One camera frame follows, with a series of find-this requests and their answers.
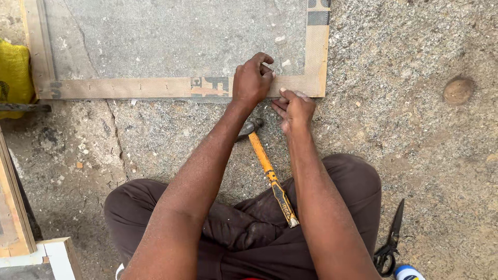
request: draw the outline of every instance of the plastic bottle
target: plastic bottle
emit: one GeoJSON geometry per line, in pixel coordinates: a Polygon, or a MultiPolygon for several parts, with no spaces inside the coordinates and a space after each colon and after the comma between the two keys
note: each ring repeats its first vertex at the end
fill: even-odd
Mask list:
{"type": "Polygon", "coordinates": [[[425,280],[425,278],[411,266],[400,266],[394,272],[396,280],[425,280]]]}

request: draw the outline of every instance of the person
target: person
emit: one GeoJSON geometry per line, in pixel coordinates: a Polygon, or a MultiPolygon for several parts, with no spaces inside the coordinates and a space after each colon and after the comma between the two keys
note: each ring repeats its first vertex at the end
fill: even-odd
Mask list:
{"type": "Polygon", "coordinates": [[[122,280],[379,278],[380,178],[354,155],[319,159],[310,98],[282,88],[271,104],[293,174],[282,188],[300,225],[289,228],[271,189],[235,207],[215,202],[237,135],[275,78],[263,63],[273,59],[258,53],[237,67],[232,101],[169,184],[136,179],[108,195],[122,280]]]}

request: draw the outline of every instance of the blue bottle cap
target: blue bottle cap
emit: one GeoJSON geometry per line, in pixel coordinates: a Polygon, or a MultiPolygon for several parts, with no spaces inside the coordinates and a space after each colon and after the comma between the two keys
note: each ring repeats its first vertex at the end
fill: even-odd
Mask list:
{"type": "Polygon", "coordinates": [[[402,265],[402,266],[400,266],[400,267],[398,267],[398,268],[396,269],[396,271],[394,272],[394,277],[397,277],[397,276],[398,276],[398,273],[399,273],[400,271],[402,271],[402,270],[405,270],[405,269],[413,269],[413,270],[416,270],[416,269],[415,269],[414,267],[412,267],[412,266],[402,265]]]}

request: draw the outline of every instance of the hammer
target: hammer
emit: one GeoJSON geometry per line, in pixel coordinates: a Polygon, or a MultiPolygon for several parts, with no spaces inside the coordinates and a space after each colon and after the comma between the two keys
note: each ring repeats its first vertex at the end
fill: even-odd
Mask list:
{"type": "Polygon", "coordinates": [[[275,171],[273,171],[273,166],[271,166],[270,160],[268,159],[268,156],[266,156],[266,152],[264,152],[259,137],[256,135],[256,131],[262,127],[263,124],[264,121],[261,118],[257,118],[254,122],[246,122],[237,137],[237,141],[249,136],[250,143],[259,158],[259,162],[263,166],[264,173],[270,181],[271,189],[282,209],[283,215],[285,216],[287,223],[289,223],[289,227],[293,228],[299,225],[299,221],[297,220],[296,214],[294,214],[294,210],[292,210],[292,205],[290,205],[289,199],[287,198],[287,195],[285,195],[285,191],[278,182],[275,171]]]}

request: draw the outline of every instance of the yellow sack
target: yellow sack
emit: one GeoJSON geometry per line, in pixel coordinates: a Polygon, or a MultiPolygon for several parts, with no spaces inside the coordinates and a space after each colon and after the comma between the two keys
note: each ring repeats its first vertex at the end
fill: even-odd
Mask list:
{"type": "MultiPolygon", "coordinates": [[[[0,102],[36,102],[29,72],[29,50],[0,39],[0,102]]],[[[0,119],[19,119],[24,112],[0,112],[0,119]]]]}

